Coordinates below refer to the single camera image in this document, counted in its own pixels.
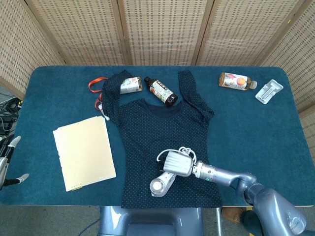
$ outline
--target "shoe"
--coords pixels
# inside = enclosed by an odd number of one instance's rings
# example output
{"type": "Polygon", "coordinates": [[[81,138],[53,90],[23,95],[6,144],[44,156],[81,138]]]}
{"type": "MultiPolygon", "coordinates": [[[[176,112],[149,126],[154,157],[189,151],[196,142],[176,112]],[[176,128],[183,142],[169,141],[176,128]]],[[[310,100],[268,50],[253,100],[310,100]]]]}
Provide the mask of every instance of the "shoe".
{"type": "Polygon", "coordinates": [[[240,223],[241,215],[244,210],[240,207],[223,207],[221,212],[225,219],[235,223],[240,223]]]}

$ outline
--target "orange lanyard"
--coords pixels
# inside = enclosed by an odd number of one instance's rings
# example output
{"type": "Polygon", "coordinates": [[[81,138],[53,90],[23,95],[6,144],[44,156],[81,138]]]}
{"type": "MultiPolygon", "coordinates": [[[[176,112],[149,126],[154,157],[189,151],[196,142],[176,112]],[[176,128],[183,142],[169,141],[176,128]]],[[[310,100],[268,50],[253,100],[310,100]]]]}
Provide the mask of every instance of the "orange lanyard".
{"type": "MultiPolygon", "coordinates": [[[[102,90],[92,90],[92,89],[91,89],[91,85],[96,84],[96,83],[98,83],[99,81],[107,80],[107,79],[108,79],[108,78],[106,78],[106,77],[98,77],[98,78],[92,80],[91,82],[89,82],[89,90],[90,90],[91,92],[93,92],[93,93],[102,92],[102,90]]],[[[98,103],[102,103],[102,93],[98,96],[98,99],[95,101],[95,104],[94,104],[95,109],[97,109],[97,110],[100,111],[100,109],[98,108],[98,103]]]]}

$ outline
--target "bottle label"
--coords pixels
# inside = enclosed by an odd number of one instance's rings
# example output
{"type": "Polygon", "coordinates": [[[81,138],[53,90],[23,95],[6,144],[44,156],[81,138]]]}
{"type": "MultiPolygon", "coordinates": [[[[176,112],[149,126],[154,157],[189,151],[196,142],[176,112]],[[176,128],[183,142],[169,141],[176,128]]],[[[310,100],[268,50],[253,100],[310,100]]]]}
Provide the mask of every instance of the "bottle label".
{"type": "Polygon", "coordinates": [[[125,79],[120,86],[120,94],[141,91],[141,80],[138,77],[125,79]]]}
{"type": "Polygon", "coordinates": [[[164,84],[162,84],[160,81],[155,81],[152,84],[153,86],[150,86],[150,91],[154,93],[155,96],[157,96],[162,102],[165,103],[165,101],[168,99],[168,97],[173,94],[171,90],[169,90],[164,84]]]}
{"type": "Polygon", "coordinates": [[[247,76],[224,73],[222,87],[244,90],[247,85],[247,76]]]}

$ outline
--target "beige folder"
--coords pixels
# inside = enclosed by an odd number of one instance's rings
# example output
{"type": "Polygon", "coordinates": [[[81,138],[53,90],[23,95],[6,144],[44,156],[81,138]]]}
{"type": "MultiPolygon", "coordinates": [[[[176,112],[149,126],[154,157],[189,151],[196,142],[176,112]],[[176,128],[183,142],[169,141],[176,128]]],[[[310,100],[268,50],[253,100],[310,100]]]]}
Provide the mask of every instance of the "beige folder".
{"type": "Polygon", "coordinates": [[[116,177],[103,117],[93,117],[53,131],[65,190],[116,177]]]}

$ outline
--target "plastic bottle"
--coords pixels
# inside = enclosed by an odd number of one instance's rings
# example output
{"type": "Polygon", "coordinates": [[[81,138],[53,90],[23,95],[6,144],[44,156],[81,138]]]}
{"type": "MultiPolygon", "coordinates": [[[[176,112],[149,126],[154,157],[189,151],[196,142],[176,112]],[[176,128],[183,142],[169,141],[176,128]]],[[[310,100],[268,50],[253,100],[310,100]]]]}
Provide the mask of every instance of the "plastic bottle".
{"type": "Polygon", "coordinates": [[[120,86],[120,94],[142,91],[140,77],[125,79],[120,86]]]}
{"type": "Polygon", "coordinates": [[[169,90],[160,80],[146,77],[144,81],[147,83],[149,90],[168,107],[177,101],[177,95],[169,90]]]}
{"type": "Polygon", "coordinates": [[[251,80],[248,76],[222,72],[219,78],[219,86],[231,89],[248,90],[255,89],[257,87],[257,81],[251,80]]]}

